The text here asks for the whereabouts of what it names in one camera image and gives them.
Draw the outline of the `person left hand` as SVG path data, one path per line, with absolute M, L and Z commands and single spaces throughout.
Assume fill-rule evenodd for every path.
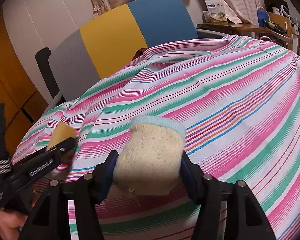
M 0 237 L 7 240 L 19 238 L 19 229 L 22 228 L 28 216 L 13 210 L 0 210 Z

